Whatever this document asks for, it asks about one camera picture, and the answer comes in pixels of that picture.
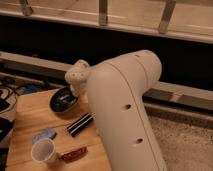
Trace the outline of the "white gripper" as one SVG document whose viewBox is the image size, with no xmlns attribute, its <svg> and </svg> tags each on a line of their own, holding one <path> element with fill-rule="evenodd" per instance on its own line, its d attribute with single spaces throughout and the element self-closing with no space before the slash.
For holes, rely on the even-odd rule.
<svg viewBox="0 0 213 171">
<path fill-rule="evenodd" d="M 86 84 L 74 84 L 70 85 L 70 90 L 75 97 L 79 97 L 86 92 Z"/>
</svg>

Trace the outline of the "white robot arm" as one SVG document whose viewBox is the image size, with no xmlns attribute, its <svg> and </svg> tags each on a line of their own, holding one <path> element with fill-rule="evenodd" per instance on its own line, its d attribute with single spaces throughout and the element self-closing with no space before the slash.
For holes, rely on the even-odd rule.
<svg viewBox="0 0 213 171">
<path fill-rule="evenodd" d="M 71 92 L 88 100 L 112 171 L 167 171 L 142 101 L 161 72 L 158 56 L 139 50 L 94 66 L 79 60 L 65 73 Z"/>
</svg>

